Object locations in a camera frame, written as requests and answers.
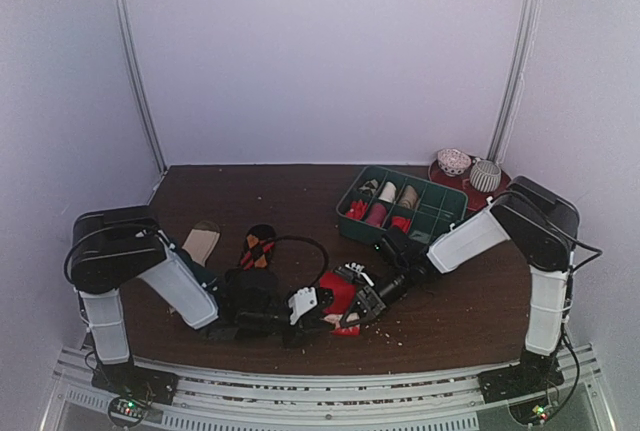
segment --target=brown wooden table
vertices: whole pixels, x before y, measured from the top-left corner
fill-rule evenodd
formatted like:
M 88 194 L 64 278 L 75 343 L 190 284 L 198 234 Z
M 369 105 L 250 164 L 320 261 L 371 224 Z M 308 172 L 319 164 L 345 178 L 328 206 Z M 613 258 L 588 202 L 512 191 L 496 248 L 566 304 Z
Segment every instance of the brown wooden table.
M 258 223 L 278 234 L 310 236 L 325 245 L 331 265 L 361 262 L 386 269 L 375 251 L 341 237 L 335 206 L 360 166 L 175 166 L 152 201 L 162 228 L 182 242 L 193 225 L 212 220 L 222 236 L 207 267 L 225 271 L 238 260 L 246 231 Z M 426 167 L 399 167 L 426 177 Z M 307 284 L 321 265 L 305 244 L 280 243 L 272 269 L 283 294 Z M 386 374 L 498 363 L 518 358 L 530 297 L 528 267 L 502 244 L 428 288 L 415 288 L 358 337 L 315 336 L 301 349 L 278 337 L 207 342 L 143 282 L 122 289 L 134 354 L 217 369 L 283 374 Z

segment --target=white patterned bowl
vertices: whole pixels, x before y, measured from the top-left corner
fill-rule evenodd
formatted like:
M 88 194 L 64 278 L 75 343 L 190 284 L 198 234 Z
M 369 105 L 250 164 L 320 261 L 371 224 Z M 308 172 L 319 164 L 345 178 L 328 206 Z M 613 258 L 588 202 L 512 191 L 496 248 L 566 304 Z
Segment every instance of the white patterned bowl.
M 441 149 L 438 151 L 438 166 L 444 174 L 454 178 L 469 169 L 471 158 L 458 149 Z
M 471 186 L 481 193 L 493 193 L 500 186 L 502 170 L 497 164 L 480 159 L 471 168 Z

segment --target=white wall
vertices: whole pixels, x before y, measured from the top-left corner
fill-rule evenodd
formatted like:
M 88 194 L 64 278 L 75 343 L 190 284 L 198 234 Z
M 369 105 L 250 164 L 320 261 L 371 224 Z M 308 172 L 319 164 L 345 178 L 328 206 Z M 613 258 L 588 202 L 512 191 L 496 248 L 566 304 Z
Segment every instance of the white wall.
M 35 429 L 77 301 L 62 277 L 84 211 L 157 180 L 111 0 L 0 0 L 0 428 Z
M 580 271 L 571 329 L 593 342 L 640 429 L 640 0 L 543 0 L 505 166 L 573 201 L 604 256 Z
M 522 0 L 128 0 L 165 156 L 485 154 Z

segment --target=green storage box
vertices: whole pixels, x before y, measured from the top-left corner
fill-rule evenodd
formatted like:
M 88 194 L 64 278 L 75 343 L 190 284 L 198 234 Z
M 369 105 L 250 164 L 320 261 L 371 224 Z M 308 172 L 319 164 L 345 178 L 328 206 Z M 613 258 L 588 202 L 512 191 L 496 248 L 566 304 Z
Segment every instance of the green storage box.
M 379 183 L 375 195 L 367 196 L 359 192 L 358 188 L 371 179 L 376 179 Z M 387 181 L 391 181 L 396 186 L 396 197 L 393 203 L 378 199 Z M 419 199 L 415 209 L 397 205 L 407 185 L 413 186 L 418 193 Z M 367 213 L 360 221 L 346 216 L 351 203 L 358 200 L 362 200 L 368 205 Z M 382 227 L 372 226 L 364 221 L 375 203 L 381 203 L 387 209 L 387 216 Z M 336 211 L 338 212 L 340 234 L 361 243 L 374 244 L 378 242 L 391 226 L 391 218 L 401 216 L 411 219 L 411 227 L 408 232 L 411 239 L 430 244 L 440 235 L 449 231 L 449 226 L 452 223 L 462 220 L 466 209 L 467 195 L 462 191 L 380 166 L 367 166 L 342 197 Z

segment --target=red tray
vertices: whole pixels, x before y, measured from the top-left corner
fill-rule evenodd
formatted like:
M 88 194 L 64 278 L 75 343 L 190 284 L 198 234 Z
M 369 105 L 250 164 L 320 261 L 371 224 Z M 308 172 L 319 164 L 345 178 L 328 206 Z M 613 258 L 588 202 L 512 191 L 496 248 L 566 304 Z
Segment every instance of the red tray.
M 498 189 L 493 193 L 481 193 L 471 186 L 471 182 L 469 182 L 469 174 L 471 174 L 471 167 L 469 167 L 469 169 L 460 176 L 452 178 L 444 174 L 444 171 L 442 171 L 440 166 L 438 166 L 438 161 L 434 161 L 429 166 L 429 180 L 437 184 L 442 184 L 443 186 L 459 189 L 468 196 L 469 202 L 467 203 L 467 214 L 475 213 L 476 211 L 484 208 L 487 205 L 487 198 L 495 197 L 503 192 L 507 189 L 507 184 L 511 181 L 511 177 L 505 171 L 502 171 L 502 178 L 500 179 L 500 186 L 498 186 Z

